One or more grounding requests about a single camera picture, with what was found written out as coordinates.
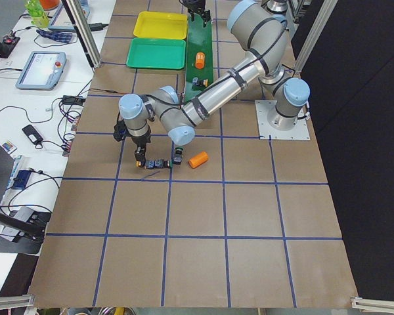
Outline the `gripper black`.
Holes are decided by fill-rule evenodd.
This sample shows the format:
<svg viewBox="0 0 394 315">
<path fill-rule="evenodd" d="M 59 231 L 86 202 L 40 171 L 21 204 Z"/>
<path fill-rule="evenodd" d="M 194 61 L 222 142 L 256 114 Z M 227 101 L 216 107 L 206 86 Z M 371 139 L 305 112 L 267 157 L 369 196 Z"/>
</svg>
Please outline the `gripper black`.
<svg viewBox="0 0 394 315">
<path fill-rule="evenodd" d="M 207 26 L 207 24 L 211 21 L 210 10 L 205 10 L 205 0 L 183 0 L 183 5 L 188 9 L 188 14 L 190 15 L 192 22 L 194 21 L 195 12 L 202 12 L 203 26 Z"/>
<path fill-rule="evenodd" d="M 146 163 L 146 146 L 151 143 L 150 134 L 145 134 L 142 136 L 132 136 L 132 141 L 136 144 L 137 148 L 134 151 L 136 166 L 141 166 L 141 164 Z"/>
</svg>

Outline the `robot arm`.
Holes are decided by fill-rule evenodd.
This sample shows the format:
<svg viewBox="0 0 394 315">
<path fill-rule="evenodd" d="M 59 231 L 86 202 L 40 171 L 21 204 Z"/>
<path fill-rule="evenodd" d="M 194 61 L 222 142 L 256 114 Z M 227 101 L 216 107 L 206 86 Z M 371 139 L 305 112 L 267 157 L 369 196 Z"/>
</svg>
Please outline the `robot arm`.
<svg viewBox="0 0 394 315">
<path fill-rule="evenodd" d="M 255 79 L 276 100 L 267 116 L 269 124 L 278 130 L 292 129 L 309 99 L 310 88 L 304 80 L 284 71 L 281 60 L 288 42 L 286 27 L 285 16 L 263 9 L 255 1 L 240 1 L 228 17 L 227 28 L 245 50 L 244 59 L 185 104 L 179 102 L 171 86 L 150 94 L 122 96 L 113 137 L 116 141 L 131 138 L 137 146 L 136 166 L 145 168 L 146 145 L 151 137 L 149 121 L 158 118 L 172 142 L 184 146 L 192 141 L 201 122 Z"/>
</svg>

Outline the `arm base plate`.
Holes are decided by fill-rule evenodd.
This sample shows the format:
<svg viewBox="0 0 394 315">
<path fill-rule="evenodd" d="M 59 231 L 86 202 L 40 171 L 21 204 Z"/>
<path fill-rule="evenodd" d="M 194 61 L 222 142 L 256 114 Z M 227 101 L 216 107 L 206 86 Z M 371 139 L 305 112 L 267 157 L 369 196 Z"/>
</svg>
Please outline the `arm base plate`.
<svg viewBox="0 0 394 315">
<path fill-rule="evenodd" d="M 261 140 L 310 140 L 303 110 L 295 117 L 284 117 L 276 110 L 275 100 L 255 101 L 259 138 Z"/>
</svg>

